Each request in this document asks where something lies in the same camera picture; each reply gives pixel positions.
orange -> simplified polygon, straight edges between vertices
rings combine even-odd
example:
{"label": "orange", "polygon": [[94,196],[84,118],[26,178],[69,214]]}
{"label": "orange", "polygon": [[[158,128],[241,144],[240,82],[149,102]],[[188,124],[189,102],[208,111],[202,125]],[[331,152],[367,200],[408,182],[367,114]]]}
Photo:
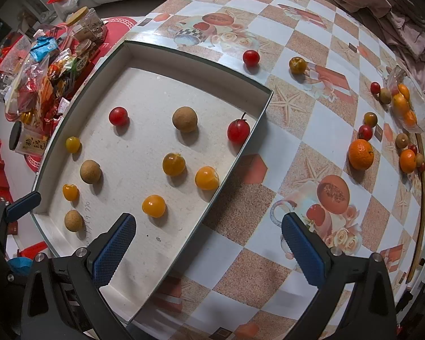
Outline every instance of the orange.
{"label": "orange", "polygon": [[392,103],[393,107],[400,115],[404,115],[409,111],[409,103],[401,93],[397,93],[395,96],[393,96]]}
{"label": "orange", "polygon": [[408,87],[406,87],[404,84],[400,83],[398,85],[398,90],[400,91],[400,93],[403,95],[404,98],[406,98],[406,101],[409,101],[409,97],[411,96],[409,94],[409,89]]}
{"label": "orange", "polygon": [[349,145],[349,163],[356,170],[367,170],[373,163],[373,148],[365,139],[356,139]]}
{"label": "orange", "polygon": [[404,173],[412,173],[416,169],[416,154],[411,150],[400,153],[400,169]]}
{"label": "orange", "polygon": [[407,126],[414,126],[417,124],[417,117],[413,110],[409,110],[403,115],[403,121]]}

food packaging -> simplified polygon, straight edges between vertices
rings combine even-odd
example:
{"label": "food packaging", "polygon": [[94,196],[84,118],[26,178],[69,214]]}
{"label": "food packaging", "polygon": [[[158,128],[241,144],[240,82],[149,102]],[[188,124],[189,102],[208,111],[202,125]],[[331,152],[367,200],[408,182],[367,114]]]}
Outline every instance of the food packaging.
{"label": "food packaging", "polygon": [[20,154],[42,156],[47,143],[47,136],[21,121],[16,121],[9,135],[9,149]]}
{"label": "food packaging", "polygon": [[[394,106],[393,97],[399,93],[398,85],[401,83],[409,90],[410,96],[408,103],[409,108],[414,112],[417,119],[417,124],[415,125],[407,124],[403,118],[403,114],[400,114]],[[425,132],[425,95],[421,88],[398,65],[389,74],[386,86],[392,96],[390,110],[402,127],[412,133]]]}

white tray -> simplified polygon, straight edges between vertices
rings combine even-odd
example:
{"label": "white tray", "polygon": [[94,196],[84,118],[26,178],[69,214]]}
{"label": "white tray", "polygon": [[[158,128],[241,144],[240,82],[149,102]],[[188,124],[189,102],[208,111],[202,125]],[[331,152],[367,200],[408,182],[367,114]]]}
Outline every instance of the white tray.
{"label": "white tray", "polygon": [[[41,193],[42,203],[32,216],[52,251],[67,256],[107,231],[121,213],[134,215],[135,238],[110,284],[101,288],[124,321],[132,320],[168,273],[236,164],[242,151],[229,144],[228,125],[245,111],[252,136],[271,97],[268,88],[219,64],[124,41],[71,101],[41,162],[33,189]],[[129,113],[125,131],[109,123],[116,106]],[[181,134],[173,127],[172,114],[181,106],[197,112],[198,132]],[[70,136],[80,138],[80,154],[67,153]],[[162,160],[169,152],[185,158],[186,175],[172,180],[164,174]],[[80,179],[80,166],[88,159],[98,162],[103,173],[95,186]],[[219,174],[215,194],[195,186],[195,173],[204,165]],[[64,184],[78,186],[78,202],[64,199]],[[154,219],[142,212],[150,194],[165,199],[166,216]],[[71,209],[84,217],[86,231],[65,228],[64,215]]]}

screw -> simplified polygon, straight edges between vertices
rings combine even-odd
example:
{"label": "screw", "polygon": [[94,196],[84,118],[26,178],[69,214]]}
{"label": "screw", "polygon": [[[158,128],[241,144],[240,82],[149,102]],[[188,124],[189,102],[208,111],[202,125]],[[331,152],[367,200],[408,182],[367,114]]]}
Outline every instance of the screw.
{"label": "screw", "polygon": [[333,246],[330,249],[330,252],[336,257],[341,256],[343,254],[342,250],[338,246]]}
{"label": "screw", "polygon": [[44,253],[38,253],[36,256],[35,256],[35,261],[36,262],[41,262],[44,258],[46,257],[46,255],[44,254]]}
{"label": "screw", "polygon": [[86,254],[87,250],[85,247],[79,248],[76,250],[76,256],[83,257]]}
{"label": "screw", "polygon": [[373,253],[371,257],[373,258],[375,262],[382,262],[382,259],[383,259],[383,257],[381,257],[381,254],[379,253]]}

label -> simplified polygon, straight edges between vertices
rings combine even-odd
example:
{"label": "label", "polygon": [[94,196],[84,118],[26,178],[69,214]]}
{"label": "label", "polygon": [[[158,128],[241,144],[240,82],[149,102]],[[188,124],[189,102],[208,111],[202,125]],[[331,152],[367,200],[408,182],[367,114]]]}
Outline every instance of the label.
{"label": "label", "polygon": [[34,152],[36,154],[43,154],[46,147],[47,141],[32,137],[31,135],[26,135],[22,143],[22,150]]}

